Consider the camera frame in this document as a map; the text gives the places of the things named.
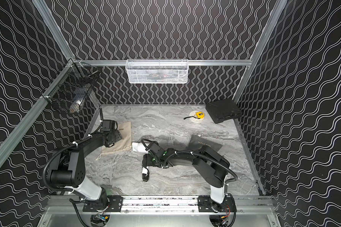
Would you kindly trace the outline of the dark grey hair dryer bag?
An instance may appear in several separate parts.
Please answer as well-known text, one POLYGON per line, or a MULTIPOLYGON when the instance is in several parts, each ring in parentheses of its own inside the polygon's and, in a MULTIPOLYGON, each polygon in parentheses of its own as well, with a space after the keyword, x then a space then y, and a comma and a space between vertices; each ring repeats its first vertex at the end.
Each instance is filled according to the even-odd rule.
POLYGON ((186 150, 196 150, 202 148, 202 146, 208 146, 216 152, 222 148, 222 145, 219 143, 206 140, 198 135, 192 135, 186 150))

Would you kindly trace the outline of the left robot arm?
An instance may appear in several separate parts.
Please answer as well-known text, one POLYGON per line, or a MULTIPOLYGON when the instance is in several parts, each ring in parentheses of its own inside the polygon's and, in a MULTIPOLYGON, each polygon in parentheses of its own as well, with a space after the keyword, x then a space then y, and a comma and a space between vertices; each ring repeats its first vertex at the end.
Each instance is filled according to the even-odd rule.
POLYGON ((80 201, 91 205, 94 209, 108 206, 106 190, 94 184, 86 176, 85 158, 94 150, 110 148, 122 140, 118 123, 103 118, 99 108, 100 125, 82 141, 74 141, 72 145, 55 150, 43 170, 45 186, 55 192, 74 193, 80 201))

